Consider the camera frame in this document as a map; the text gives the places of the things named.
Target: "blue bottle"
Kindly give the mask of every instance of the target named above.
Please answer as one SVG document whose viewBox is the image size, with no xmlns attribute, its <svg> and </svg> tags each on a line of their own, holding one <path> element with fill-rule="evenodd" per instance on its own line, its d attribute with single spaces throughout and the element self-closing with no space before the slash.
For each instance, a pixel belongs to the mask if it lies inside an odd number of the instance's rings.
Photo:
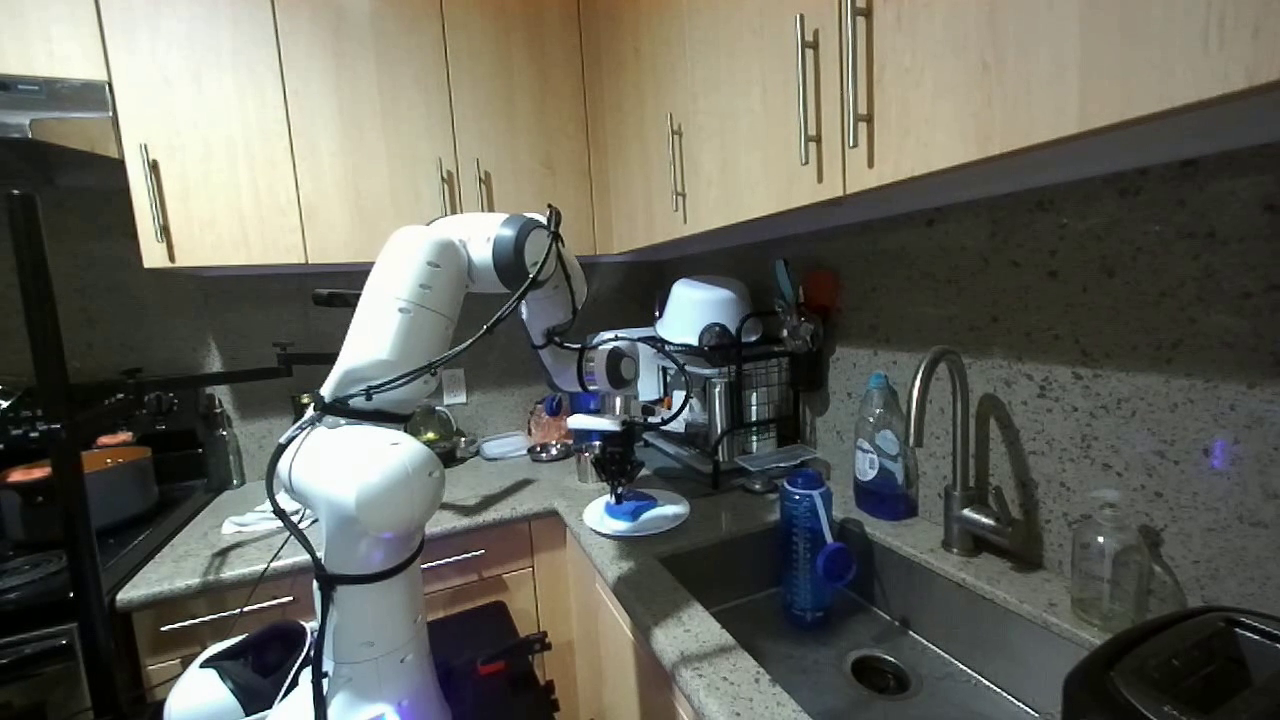
<svg viewBox="0 0 1280 720">
<path fill-rule="evenodd" d="M 830 615 L 851 582 L 851 553 L 830 536 L 830 488 L 810 469 L 792 469 L 780 488 L 782 612 L 810 629 Z"/>
</svg>

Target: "upper cabinet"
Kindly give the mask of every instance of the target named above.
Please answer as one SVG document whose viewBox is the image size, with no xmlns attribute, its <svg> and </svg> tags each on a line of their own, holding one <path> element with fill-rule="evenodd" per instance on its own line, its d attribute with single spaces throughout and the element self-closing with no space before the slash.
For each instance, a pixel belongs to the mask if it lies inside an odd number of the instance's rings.
<svg viewBox="0 0 1280 720">
<path fill-rule="evenodd" d="M 585 15 L 605 250 L 1280 81 L 1271 0 L 585 0 Z"/>
<path fill-rule="evenodd" d="M 441 0 L 275 0 L 312 265 L 370 260 L 454 210 Z"/>
<path fill-rule="evenodd" d="M 843 194 L 838 11 L 830 0 L 691 6 L 683 185 L 697 228 Z"/>
<path fill-rule="evenodd" d="M 688 119 L 697 0 L 585 0 L 594 250 L 627 254 L 691 224 Z"/>
<path fill-rule="evenodd" d="M 298 265 L 270 0 L 99 11 L 142 265 Z"/>
<path fill-rule="evenodd" d="M 106 81 L 91 0 L 0 0 L 0 75 Z"/>
<path fill-rule="evenodd" d="M 562 213 L 594 250 L 574 0 L 442 0 L 454 118 L 454 206 Z"/>
<path fill-rule="evenodd" d="M 585 60 L 599 250 L 843 194 L 830 0 L 585 0 Z"/>
<path fill-rule="evenodd" d="M 1280 81 L 1271 0 L 872 0 L 864 11 L 874 182 Z"/>
<path fill-rule="evenodd" d="M 1280 81 L 1277 0 L 1077 0 L 1078 123 L 1118 123 Z"/>
<path fill-rule="evenodd" d="M 146 270 L 364 265 L 449 213 L 593 254 L 571 0 L 102 0 Z"/>
</svg>

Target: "lower cabinet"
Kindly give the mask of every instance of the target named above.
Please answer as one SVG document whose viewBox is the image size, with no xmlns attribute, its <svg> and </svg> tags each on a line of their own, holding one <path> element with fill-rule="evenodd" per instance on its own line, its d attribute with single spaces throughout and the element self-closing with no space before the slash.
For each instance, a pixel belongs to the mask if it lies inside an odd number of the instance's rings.
<svg viewBox="0 0 1280 720">
<path fill-rule="evenodd" d="M 418 572 L 426 620 L 504 599 L 520 638 L 546 633 L 552 651 L 536 667 L 557 683 L 562 720 L 691 716 L 558 517 L 435 536 Z M 136 609 L 131 633 L 146 699 L 164 699 L 206 645 L 312 615 L 307 572 Z"/>
<path fill-rule="evenodd" d="M 571 720 L 691 720 L 647 640 L 636 638 L 611 589 L 562 531 L 558 517 L 532 525 L 538 620 L 552 638 L 544 676 Z"/>
<path fill-rule="evenodd" d="M 312 578 L 268 578 L 200 598 L 175 598 L 131 612 L 140 681 L 146 699 L 164 699 L 179 673 L 215 640 L 312 615 Z"/>
</svg>

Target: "white bowl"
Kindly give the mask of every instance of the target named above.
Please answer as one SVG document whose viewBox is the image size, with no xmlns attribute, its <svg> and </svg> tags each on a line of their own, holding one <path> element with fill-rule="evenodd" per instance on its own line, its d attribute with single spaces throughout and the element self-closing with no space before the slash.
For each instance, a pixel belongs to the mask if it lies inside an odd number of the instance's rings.
<svg viewBox="0 0 1280 720">
<path fill-rule="evenodd" d="M 698 344 L 709 324 L 735 324 L 746 316 L 746 289 L 730 278 L 678 278 L 666 291 L 663 316 L 650 324 L 666 344 Z"/>
</svg>

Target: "cabinet handle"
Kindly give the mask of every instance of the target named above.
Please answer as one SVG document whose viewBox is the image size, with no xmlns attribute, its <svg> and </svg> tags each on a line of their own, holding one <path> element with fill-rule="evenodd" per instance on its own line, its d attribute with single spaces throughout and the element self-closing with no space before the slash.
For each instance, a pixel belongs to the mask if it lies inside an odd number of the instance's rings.
<svg viewBox="0 0 1280 720">
<path fill-rule="evenodd" d="M 164 260 L 175 265 L 161 160 L 152 156 L 146 144 L 140 144 L 140 160 L 142 160 L 142 172 L 146 172 L 146 206 L 152 206 L 154 243 L 161 243 Z"/>
<path fill-rule="evenodd" d="M 858 148 L 858 123 L 866 119 L 858 108 L 858 44 L 856 44 L 856 21 L 866 21 L 872 34 L 872 6 L 856 9 L 856 0 L 838 6 L 838 29 L 843 29 L 843 144 Z"/>
<path fill-rule="evenodd" d="M 683 123 L 666 118 L 670 128 L 670 213 L 688 224 L 688 189 L 683 189 Z"/>
<path fill-rule="evenodd" d="M 256 605 L 225 609 L 225 612 L 182 615 L 182 620 L 161 625 L 161 638 L 182 633 L 182 629 L 200 629 L 200 625 L 215 625 L 215 620 L 256 615 L 256 612 L 282 609 L 282 605 L 293 605 L 293 598 L 268 598 L 268 599 L 256 599 Z"/>
<path fill-rule="evenodd" d="M 823 182 L 823 132 L 818 132 L 818 29 L 806 34 L 804 11 L 795 15 L 795 108 L 799 108 L 799 167 L 814 160 L 814 182 Z"/>
<path fill-rule="evenodd" d="M 491 172 L 481 165 L 481 156 L 474 156 L 474 189 L 481 189 L 481 210 L 491 213 L 497 210 Z"/>
<path fill-rule="evenodd" d="M 442 167 L 442 160 L 435 160 L 435 175 L 441 175 L 441 218 L 454 213 L 454 175 L 451 167 Z"/>
<path fill-rule="evenodd" d="M 431 568 L 472 565 L 472 559 L 481 559 L 481 558 L 482 558 L 482 548 L 469 548 L 469 553 L 451 553 L 451 558 L 423 559 L 423 565 L 417 565 L 417 568 L 431 572 Z"/>
</svg>

